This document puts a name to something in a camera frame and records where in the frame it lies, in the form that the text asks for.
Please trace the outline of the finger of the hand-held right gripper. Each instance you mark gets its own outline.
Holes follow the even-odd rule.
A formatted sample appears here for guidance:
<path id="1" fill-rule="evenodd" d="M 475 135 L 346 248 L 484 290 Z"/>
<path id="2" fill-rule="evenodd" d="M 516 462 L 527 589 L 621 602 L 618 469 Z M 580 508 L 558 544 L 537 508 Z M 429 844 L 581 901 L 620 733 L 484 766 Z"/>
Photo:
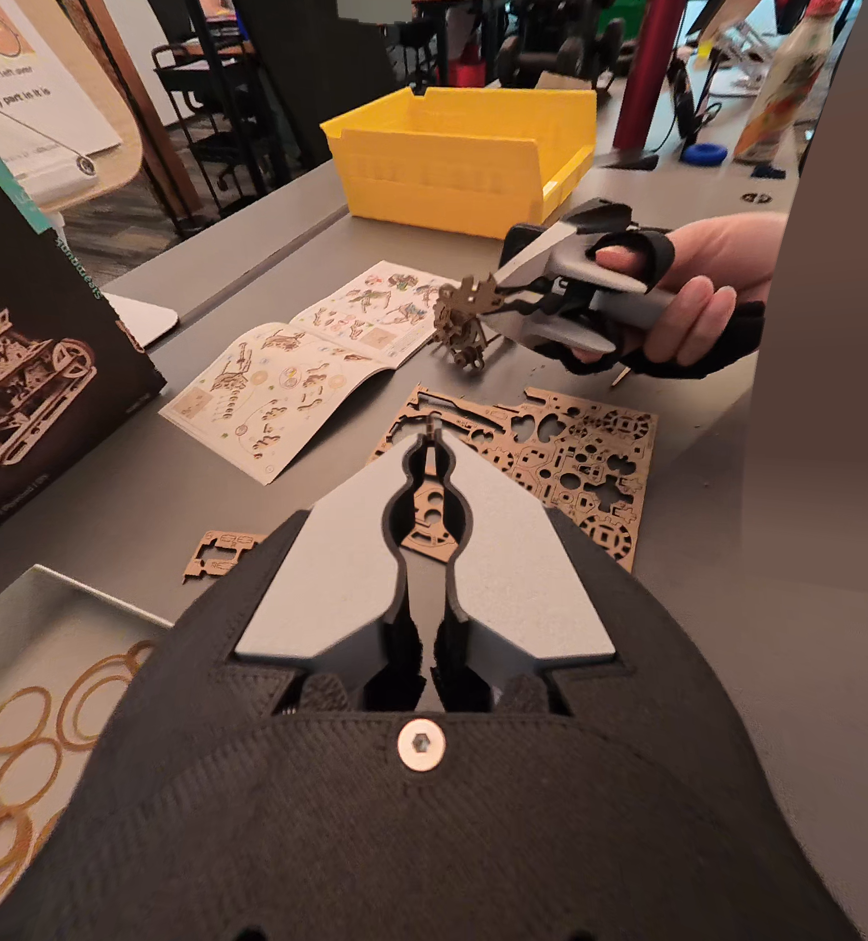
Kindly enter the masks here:
<path id="1" fill-rule="evenodd" d="M 511 293 L 500 297 L 498 308 L 487 313 L 487 325 L 501 336 L 534 351 L 555 343 L 600 355 L 616 352 L 614 342 L 585 323 L 546 312 L 545 300 L 559 301 L 563 297 L 539 293 Z"/>
<path id="2" fill-rule="evenodd" d="M 590 232 L 560 221 L 542 231 L 492 276 L 498 293 L 548 293 L 563 278 L 590 283 Z"/>

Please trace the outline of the person's right hand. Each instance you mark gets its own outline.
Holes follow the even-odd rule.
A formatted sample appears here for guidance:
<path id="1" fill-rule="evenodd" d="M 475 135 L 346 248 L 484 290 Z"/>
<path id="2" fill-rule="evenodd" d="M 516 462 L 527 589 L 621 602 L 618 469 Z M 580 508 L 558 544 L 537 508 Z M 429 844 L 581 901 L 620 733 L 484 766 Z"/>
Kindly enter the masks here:
<path id="1" fill-rule="evenodd" d="M 674 264 L 657 288 L 675 295 L 648 332 L 625 328 L 626 353 L 690 367 L 707 356 L 738 304 L 766 302 L 788 215 L 755 212 L 696 220 L 668 234 Z"/>

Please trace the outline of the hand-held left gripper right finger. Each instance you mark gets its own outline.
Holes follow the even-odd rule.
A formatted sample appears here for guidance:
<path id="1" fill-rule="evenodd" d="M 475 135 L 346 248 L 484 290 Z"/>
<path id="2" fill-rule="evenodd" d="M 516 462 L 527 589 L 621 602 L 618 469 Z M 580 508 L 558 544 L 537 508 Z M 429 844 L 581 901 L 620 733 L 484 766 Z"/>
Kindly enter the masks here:
<path id="1" fill-rule="evenodd" d="M 545 506 L 459 438 L 434 438 L 455 542 L 435 644 L 443 681 L 612 662 L 616 647 Z"/>

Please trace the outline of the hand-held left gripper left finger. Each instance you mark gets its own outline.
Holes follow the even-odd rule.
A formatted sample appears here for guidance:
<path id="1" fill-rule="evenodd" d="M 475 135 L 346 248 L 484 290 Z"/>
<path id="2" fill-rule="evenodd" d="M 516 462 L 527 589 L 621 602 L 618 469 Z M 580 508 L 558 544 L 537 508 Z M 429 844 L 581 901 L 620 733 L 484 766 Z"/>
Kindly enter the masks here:
<path id="1" fill-rule="evenodd" d="M 238 660 L 334 674 L 350 692 L 424 689 L 401 545 L 427 448 L 425 434 L 404 439 L 313 505 L 236 644 Z"/>

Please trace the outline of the white shallow tray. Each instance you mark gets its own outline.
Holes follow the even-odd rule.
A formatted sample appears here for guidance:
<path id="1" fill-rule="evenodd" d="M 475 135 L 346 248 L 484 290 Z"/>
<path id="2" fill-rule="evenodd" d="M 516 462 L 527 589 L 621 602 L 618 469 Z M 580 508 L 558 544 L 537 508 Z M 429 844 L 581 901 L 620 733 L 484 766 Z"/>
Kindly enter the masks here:
<path id="1" fill-rule="evenodd" d="M 29 665 L 67 675 L 138 640 L 158 643 L 163 618 L 36 566 L 0 594 L 0 682 Z"/>

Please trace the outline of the instruction sign board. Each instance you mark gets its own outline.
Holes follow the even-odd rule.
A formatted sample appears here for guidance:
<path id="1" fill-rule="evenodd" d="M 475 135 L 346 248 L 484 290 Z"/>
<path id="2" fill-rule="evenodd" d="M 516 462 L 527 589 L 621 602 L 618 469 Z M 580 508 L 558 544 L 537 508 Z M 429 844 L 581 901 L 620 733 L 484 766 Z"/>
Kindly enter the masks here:
<path id="1" fill-rule="evenodd" d="M 0 1 L 0 158 L 56 213 L 141 169 L 134 115 L 55 1 Z"/>

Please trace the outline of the pile of rubber bands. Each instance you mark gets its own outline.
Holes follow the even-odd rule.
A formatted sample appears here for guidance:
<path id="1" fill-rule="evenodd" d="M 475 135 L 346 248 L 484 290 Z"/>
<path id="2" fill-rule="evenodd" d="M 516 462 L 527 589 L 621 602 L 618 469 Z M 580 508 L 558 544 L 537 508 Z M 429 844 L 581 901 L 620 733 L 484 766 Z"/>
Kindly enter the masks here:
<path id="1" fill-rule="evenodd" d="M 87 759 L 156 642 L 67 675 L 29 665 L 0 682 L 0 903 L 51 837 Z"/>

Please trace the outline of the black machinery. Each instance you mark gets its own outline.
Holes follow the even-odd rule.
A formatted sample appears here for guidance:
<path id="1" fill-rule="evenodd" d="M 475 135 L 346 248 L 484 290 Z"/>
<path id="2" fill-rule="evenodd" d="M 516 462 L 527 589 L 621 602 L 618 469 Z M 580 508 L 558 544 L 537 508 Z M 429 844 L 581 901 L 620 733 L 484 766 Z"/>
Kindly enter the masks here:
<path id="1" fill-rule="evenodd" d="M 496 55 L 498 85 L 536 88 L 548 74 L 609 92 L 626 32 L 622 18 L 601 23 L 613 6 L 613 1 L 512 2 L 518 24 Z"/>

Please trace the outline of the black model kit box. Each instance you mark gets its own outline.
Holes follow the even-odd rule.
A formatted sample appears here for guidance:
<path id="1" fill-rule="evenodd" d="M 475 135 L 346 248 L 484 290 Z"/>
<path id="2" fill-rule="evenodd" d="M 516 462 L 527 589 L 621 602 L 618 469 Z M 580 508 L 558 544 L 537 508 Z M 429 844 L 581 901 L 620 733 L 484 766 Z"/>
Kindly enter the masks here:
<path id="1" fill-rule="evenodd" d="M 0 183 L 0 525 L 167 383 L 43 222 Z"/>

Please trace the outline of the colourful printed bottle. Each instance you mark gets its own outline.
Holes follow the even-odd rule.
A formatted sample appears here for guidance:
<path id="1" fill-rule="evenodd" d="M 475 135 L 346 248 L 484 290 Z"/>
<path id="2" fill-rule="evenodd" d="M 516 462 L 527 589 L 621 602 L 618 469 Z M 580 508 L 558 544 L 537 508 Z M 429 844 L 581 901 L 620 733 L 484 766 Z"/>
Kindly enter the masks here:
<path id="1" fill-rule="evenodd" d="M 804 17 L 776 50 L 732 160 L 746 166 L 770 164 L 784 135 L 825 64 L 840 1 L 811 1 Z"/>

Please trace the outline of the black panel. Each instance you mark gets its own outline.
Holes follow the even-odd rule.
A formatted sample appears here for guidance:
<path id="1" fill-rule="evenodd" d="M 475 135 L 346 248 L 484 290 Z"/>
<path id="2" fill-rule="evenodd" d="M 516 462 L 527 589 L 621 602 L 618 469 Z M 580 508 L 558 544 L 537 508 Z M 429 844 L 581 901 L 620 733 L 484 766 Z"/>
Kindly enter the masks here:
<path id="1" fill-rule="evenodd" d="M 321 124 L 402 86 L 377 25 L 342 20 L 335 1 L 236 1 L 306 171 L 331 159 Z"/>

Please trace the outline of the illustrated instruction booklet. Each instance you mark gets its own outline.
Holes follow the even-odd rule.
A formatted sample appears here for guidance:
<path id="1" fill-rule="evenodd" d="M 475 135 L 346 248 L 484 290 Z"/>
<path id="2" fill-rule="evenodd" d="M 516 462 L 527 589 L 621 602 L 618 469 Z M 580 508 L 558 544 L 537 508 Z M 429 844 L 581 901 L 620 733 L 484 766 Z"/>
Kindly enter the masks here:
<path id="1" fill-rule="evenodd" d="M 427 345 L 440 289 L 457 284 L 379 262 L 288 323 L 239 336 L 160 414 L 268 485 L 364 381 Z"/>

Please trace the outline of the assembled wooden model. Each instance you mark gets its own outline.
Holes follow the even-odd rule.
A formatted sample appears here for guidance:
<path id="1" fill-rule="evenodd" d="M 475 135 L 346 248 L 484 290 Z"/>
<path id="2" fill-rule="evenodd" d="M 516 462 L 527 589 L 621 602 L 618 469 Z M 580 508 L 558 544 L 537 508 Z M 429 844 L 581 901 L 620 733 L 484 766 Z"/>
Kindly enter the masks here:
<path id="1" fill-rule="evenodd" d="M 446 347 L 453 362 L 462 368 L 481 371 L 489 344 L 483 317 L 498 312 L 503 296 L 493 275 L 475 281 L 465 276 L 458 285 L 443 284 L 435 304 L 435 340 Z"/>

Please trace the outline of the black metal cart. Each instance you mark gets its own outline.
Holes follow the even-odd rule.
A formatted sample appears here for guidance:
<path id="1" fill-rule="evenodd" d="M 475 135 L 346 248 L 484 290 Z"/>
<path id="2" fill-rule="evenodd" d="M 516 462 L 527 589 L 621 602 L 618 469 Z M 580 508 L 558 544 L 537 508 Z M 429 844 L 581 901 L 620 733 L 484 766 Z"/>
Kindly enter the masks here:
<path id="1" fill-rule="evenodd" d="M 207 57 L 171 43 L 151 56 L 219 218 L 292 181 L 274 111 L 247 53 L 213 42 Z"/>

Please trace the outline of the long wooden sheet fragment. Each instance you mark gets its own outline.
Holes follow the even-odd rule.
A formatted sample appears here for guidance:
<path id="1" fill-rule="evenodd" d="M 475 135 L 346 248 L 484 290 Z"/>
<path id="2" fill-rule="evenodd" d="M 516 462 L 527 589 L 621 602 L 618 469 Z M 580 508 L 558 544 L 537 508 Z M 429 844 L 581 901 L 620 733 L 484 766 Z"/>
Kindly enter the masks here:
<path id="1" fill-rule="evenodd" d="M 258 546 L 266 535 L 211 530 L 200 539 L 187 563 L 182 582 L 204 577 L 221 577 L 232 570 L 244 555 Z"/>

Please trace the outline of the yellow plastic bin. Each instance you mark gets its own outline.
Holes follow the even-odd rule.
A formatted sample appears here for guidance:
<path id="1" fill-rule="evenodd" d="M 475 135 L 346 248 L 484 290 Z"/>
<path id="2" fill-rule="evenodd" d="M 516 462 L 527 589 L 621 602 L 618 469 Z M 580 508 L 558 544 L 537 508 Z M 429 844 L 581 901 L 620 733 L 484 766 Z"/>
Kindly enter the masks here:
<path id="1" fill-rule="evenodd" d="M 403 88 L 323 124 L 349 213 L 502 239 L 542 224 L 595 156 L 592 88 Z"/>

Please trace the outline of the red pole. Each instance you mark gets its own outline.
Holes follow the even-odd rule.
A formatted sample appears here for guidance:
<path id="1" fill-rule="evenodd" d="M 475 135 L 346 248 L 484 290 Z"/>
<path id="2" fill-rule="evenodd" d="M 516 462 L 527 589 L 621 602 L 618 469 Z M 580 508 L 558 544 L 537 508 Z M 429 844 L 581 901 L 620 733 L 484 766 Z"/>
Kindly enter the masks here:
<path id="1" fill-rule="evenodd" d="M 644 149 L 687 1 L 648 1 L 614 136 L 617 150 Z"/>

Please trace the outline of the laser-cut wooden parts sheet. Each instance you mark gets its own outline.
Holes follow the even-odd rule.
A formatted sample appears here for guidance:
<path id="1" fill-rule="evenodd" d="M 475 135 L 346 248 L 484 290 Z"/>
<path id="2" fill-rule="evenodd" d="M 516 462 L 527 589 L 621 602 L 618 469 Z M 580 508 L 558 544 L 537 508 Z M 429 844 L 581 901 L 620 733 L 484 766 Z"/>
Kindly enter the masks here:
<path id="1" fill-rule="evenodd" d="M 371 460 L 438 415 L 490 466 L 562 511 L 631 571 L 658 417 L 535 388 L 524 395 L 518 406 L 485 406 L 417 386 Z"/>

